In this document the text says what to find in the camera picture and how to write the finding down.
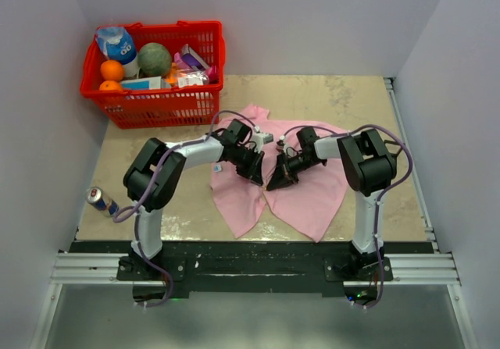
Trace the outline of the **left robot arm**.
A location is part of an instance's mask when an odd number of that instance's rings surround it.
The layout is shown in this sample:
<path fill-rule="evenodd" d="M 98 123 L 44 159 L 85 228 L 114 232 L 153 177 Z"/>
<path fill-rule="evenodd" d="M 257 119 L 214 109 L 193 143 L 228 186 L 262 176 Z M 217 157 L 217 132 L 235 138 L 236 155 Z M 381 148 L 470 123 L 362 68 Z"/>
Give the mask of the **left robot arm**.
<path fill-rule="evenodd" d="M 184 170 L 218 162 L 229 162 L 239 177 L 263 185 L 263 146 L 273 135 L 239 119 L 229 126 L 211 129 L 206 135 L 189 141 L 166 143 L 149 139 L 123 178 L 129 212 L 116 217 L 119 222 L 134 215 L 134 239 L 131 247 L 139 255 L 134 271 L 143 280 L 154 280 L 162 271 L 156 256 L 163 248 L 161 223 L 163 208 L 170 202 Z"/>

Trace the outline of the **pink garment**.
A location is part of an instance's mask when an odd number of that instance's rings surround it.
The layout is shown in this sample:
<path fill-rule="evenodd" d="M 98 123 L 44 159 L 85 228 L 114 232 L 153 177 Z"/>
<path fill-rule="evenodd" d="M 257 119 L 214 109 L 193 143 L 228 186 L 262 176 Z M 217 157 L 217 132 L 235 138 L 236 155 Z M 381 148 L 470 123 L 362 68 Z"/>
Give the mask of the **pink garment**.
<path fill-rule="evenodd" d="M 337 214 L 348 190 L 339 158 L 298 174 L 290 187 L 265 191 L 236 174 L 229 162 L 212 165 L 212 197 L 235 237 L 242 237 L 259 221 L 264 208 L 298 232 L 320 241 Z"/>

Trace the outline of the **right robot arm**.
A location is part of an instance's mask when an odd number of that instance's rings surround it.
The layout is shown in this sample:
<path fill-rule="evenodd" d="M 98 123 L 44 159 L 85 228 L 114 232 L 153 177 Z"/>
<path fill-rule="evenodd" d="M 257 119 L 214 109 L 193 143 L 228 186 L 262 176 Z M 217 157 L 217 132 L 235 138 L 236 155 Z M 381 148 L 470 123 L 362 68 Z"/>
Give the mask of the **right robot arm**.
<path fill-rule="evenodd" d="M 379 226 L 384 205 L 384 193 L 397 175 L 396 155 L 389 152 L 380 133 L 387 130 L 367 124 L 352 133 L 330 132 L 320 137 L 318 126 L 296 126 L 299 150 L 288 154 L 284 135 L 277 142 L 275 170 L 266 186 L 275 191 L 298 183 L 298 174 L 319 164 L 325 166 L 333 158 L 341 160 L 344 175 L 355 192 L 355 233 L 351 240 L 355 257 L 348 261 L 350 276 L 367 280 L 376 271 L 374 259 L 384 257 L 384 241 Z"/>

